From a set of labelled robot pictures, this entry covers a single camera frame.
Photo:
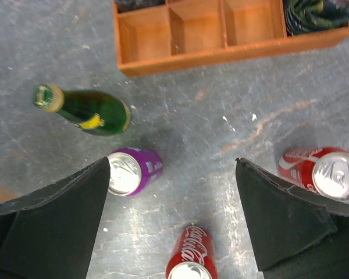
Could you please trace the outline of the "green glass bottle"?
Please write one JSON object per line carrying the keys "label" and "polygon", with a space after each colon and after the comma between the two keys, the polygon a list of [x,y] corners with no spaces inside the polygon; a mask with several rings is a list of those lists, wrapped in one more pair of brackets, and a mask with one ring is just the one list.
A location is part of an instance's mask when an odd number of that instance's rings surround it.
{"label": "green glass bottle", "polygon": [[57,113],[81,131],[97,136],[124,132],[130,124],[128,106],[119,98],[97,90],[63,90],[41,84],[34,90],[33,104]]}

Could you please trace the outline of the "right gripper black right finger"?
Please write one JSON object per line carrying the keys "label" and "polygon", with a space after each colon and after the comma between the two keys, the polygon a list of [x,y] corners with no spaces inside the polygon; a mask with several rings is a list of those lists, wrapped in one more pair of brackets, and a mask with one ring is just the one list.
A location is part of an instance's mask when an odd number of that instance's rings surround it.
{"label": "right gripper black right finger", "polygon": [[349,278],[349,204],[236,160],[236,182],[265,278]]}

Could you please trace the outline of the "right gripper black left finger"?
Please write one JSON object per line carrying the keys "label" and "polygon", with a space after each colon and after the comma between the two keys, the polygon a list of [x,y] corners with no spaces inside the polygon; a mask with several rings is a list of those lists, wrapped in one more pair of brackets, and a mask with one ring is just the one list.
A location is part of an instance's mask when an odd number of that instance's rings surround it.
{"label": "right gripper black left finger", "polygon": [[102,158],[0,203],[0,278],[86,278],[109,176]]}

